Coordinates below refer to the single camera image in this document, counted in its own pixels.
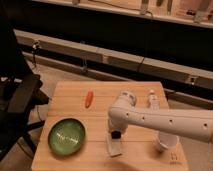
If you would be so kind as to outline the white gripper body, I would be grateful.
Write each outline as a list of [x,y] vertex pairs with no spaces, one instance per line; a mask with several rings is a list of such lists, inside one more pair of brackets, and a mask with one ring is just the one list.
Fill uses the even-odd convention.
[[120,120],[108,119],[108,132],[112,133],[114,131],[118,131],[121,134],[126,132],[126,124]]

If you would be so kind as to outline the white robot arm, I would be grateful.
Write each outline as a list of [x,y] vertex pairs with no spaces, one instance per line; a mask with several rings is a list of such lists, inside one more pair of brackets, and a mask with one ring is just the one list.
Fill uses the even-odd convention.
[[141,126],[213,144],[213,110],[137,108],[136,97],[122,91],[108,108],[109,131]]

